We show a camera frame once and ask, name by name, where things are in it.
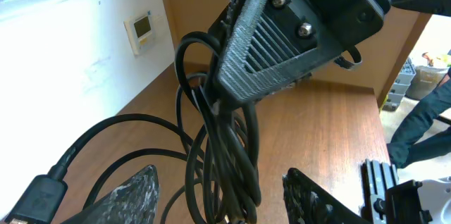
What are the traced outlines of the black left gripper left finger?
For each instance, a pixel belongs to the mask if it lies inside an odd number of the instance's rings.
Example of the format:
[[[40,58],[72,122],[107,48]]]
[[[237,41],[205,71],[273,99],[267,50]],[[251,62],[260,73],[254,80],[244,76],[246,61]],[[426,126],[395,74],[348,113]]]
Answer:
[[[159,192],[157,169],[148,165],[63,224],[152,224]]]

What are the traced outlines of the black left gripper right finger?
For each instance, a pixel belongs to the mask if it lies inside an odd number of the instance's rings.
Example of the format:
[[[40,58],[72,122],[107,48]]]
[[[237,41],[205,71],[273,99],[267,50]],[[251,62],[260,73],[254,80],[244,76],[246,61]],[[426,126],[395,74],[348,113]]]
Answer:
[[[283,199],[289,224],[370,224],[297,168],[283,176]]]

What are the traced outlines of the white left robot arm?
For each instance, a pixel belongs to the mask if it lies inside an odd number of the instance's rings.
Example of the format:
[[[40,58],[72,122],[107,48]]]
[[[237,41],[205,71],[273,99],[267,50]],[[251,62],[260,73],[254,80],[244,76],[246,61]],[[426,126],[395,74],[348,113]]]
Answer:
[[[83,210],[67,223],[153,223],[159,200],[156,167],[135,173],[105,197],[97,192],[118,168],[113,164],[96,182]],[[362,164],[365,219],[351,212],[331,194],[296,168],[283,176],[283,200],[290,223],[449,223],[450,180],[398,182],[387,163]]]

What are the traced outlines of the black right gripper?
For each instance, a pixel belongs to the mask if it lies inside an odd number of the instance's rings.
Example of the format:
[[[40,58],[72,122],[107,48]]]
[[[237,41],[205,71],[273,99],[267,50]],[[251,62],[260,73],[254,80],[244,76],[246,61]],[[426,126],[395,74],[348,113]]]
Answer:
[[[326,26],[305,0],[242,2],[215,75],[228,105],[260,99],[334,60],[376,34],[391,7],[391,0],[308,2]]]

